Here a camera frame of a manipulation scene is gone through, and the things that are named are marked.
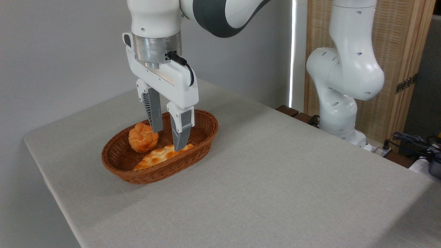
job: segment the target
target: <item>wicker basket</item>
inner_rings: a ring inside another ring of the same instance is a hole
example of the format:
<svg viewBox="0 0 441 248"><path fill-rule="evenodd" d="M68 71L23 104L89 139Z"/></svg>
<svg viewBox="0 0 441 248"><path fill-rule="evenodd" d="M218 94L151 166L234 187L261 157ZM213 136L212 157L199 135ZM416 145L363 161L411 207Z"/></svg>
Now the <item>wicker basket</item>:
<svg viewBox="0 0 441 248"><path fill-rule="evenodd" d="M159 132L158 145L156 148L173 144L170 114L162 114L164 129ZM217 133L219 125L216 118L203 110L194 111L195 126L191 128L188 143L194 148L169 160L159 163L140 171L133 171L133 167L142 160L149 152L135 152L129 144L129 131L132 125L119 132L107 142L101 153L104 166L122 180L132 184L149 184L172 176L181 170L195 164L210 151L211 142Z"/></svg>

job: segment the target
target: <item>black cable bundle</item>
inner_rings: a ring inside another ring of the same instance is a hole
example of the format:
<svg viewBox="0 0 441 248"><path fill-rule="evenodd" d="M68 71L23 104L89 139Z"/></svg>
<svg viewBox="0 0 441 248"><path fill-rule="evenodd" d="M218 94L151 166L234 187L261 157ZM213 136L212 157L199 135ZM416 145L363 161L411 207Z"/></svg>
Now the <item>black cable bundle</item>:
<svg viewBox="0 0 441 248"><path fill-rule="evenodd" d="M429 174L432 176L435 176L437 178L441 179L441 145L436 144L432 145L429 142L425 142L420 136L416 135L408 135L401 132L394 132L392 134L393 140L402 140L404 141L403 145L398 145L389 139L385 141L385 147L389 144L392 144L406 152L411 153L411 157L413 156L419 156L418 159L426 159L429 164ZM419 148L421 148L420 151L411 150L408 148L405 148L404 145L406 144L413 144Z"/></svg>
<svg viewBox="0 0 441 248"><path fill-rule="evenodd" d="M420 136L417 135L409 135L401 132L394 132L392 134L393 140L402 140L404 143L402 145L398 145L391 140L387 139L385 142L386 144L392 144L406 152L411 153L411 157L413 156L420 156L423 159L426 159L429 162L432 162L435 160L438 163L441 163L441 150L439 147L436 147L434 145L431 145L427 142L425 142ZM406 144L413 144L419 148L421 148L419 151L411 150L409 148L405 148L404 146Z"/></svg>

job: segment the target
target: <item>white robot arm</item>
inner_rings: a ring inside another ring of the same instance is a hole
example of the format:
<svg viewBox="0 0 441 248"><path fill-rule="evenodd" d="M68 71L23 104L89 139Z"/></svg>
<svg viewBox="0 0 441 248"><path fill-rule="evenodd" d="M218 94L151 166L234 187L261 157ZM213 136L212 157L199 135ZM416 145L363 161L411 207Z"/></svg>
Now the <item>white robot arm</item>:
<svg viewBox="0 0 441 248"><path fill-rule="evenodd" d="M131 33L124 33L127 58L154 132L162 130L159 94L170 102L175 150L188 142L194 126L198 83L181 58L181 22L191 19L221 38L238 34L269 0L127 0Z"/></svg>
<svg viewBox="0 0 441 248"><path fill-rule="evenodd" d="M377 0L333 0L329 34L336 49L318 48L306 68L320 101L320 129L370 150L355 130L355 99L369 100L382 89L384 73L372 48Z"/></svg>

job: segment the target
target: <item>bread roll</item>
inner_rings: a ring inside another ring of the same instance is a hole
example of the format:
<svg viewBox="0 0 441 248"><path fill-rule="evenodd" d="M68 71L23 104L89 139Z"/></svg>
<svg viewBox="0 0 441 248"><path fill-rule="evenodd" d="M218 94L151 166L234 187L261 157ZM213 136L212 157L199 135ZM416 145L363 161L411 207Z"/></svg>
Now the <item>bread roll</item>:
<svg viewBox="0 0 441 248"><path fill-rule="evenodd" d="M193 148L194 145L188 144L182 150L175 152L175 147L173 145L168 145L163 149L155 149L147 154L134 168L134 171L146 169L164 162L167 159L171 159L187 150Z"/></svg>
<svg viewBox="0 0 441 248"><path fill-rule="evenodd" d="M129 143L133 150L137 152L148 152L158 144L159 135L153 133L151 126L140 122L129 132Z"/></svg>

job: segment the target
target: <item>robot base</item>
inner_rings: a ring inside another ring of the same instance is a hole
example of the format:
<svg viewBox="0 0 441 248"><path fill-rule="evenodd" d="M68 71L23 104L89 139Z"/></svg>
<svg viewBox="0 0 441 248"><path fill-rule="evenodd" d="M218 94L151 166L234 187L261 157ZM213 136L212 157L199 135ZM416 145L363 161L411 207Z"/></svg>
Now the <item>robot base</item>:
<svg viewBox="0 0 441 248"><path fill-rule="evenodd" d="M340 139L344 139L349 143L361 147L365 150L372 151L372 146L366 141L366 136L358 130L354 130L345 135L334 135L334 136Z"/></svg>

